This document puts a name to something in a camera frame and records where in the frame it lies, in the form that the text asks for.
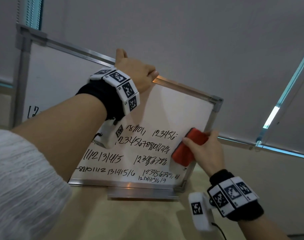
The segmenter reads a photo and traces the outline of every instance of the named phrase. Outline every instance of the whiteboard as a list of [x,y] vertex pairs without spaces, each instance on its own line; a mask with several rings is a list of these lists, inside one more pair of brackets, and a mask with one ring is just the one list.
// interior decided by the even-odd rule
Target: whiteboard
[[[14,124],[74,96],[88,77],[103,67],[89,58],[93,57],[90,53],[85,58],[75,51],[67,52],[66,47],[59,49],[58,43],[49,41],[46,45],[31,42],[29,57],[22,56],[19,62],[17,79],[25,86],[16,89]],[[185,168],[175,163],[171,154],[190,128],[203,131],[213,123],[215,103],[210,99],[157,78],[140,94],[140,106],[125,117],[125,130],[115,146],[105,149],[92,142],[69,183],[153,189],[184,185],[195,164]]]

